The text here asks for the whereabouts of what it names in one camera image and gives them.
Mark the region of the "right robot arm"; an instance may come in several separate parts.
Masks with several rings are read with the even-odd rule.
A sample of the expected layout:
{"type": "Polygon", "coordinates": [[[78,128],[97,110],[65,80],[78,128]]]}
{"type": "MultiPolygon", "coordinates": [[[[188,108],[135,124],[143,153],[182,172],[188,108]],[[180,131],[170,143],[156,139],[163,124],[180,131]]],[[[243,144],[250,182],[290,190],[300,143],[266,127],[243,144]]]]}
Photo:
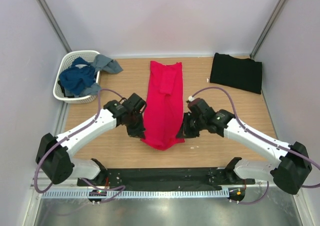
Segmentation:
{"type": "Polygon", "coordinates": [[[203,130],[236,141],[257,152],[265,161],[234,158],[225,171],[232,184],[242,179],[272,181],[282,191],[295,195],[312,170],[306,147],[295,142],[279,141],[248,126],[235,114],[220,109],[214,111],[204,99],[189,97],[189,109],[183,116],[178,138],[196,138],[203,130]]]}

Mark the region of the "red t shirt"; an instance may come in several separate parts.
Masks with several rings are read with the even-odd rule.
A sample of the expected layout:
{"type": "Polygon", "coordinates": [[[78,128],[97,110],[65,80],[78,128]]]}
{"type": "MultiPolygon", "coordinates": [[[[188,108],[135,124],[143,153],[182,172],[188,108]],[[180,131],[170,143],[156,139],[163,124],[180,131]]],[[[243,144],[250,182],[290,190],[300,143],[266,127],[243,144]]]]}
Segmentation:
{"type": "Polygon", "coordinates": [[[146,109],[143,114],[144,143],[164,151],[184,142],[177,138],[184,116],[183,91],[181,62],[173,65],[150,62],[146,109]]]}

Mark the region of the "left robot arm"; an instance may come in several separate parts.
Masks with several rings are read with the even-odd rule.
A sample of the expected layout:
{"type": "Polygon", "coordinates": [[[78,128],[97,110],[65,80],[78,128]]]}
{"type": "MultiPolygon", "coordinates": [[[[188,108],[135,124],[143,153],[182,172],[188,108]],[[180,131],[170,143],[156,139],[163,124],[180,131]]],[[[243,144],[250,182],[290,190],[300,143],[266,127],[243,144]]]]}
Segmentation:
{"type": "Polygon", "coordinates": [[[76,153],[100,135],[124,125],[130,137],[145,138],[143,112],[147,103],[133,93],[120,101],[112,100],[100,108],[96,115],[75,128],[53,136],[41,138],[36,163],[52,184],[60,184],[69,178],[85,180],[95,186],[104,185],[107,169],[97,159],[77,159],[76,153]]]}

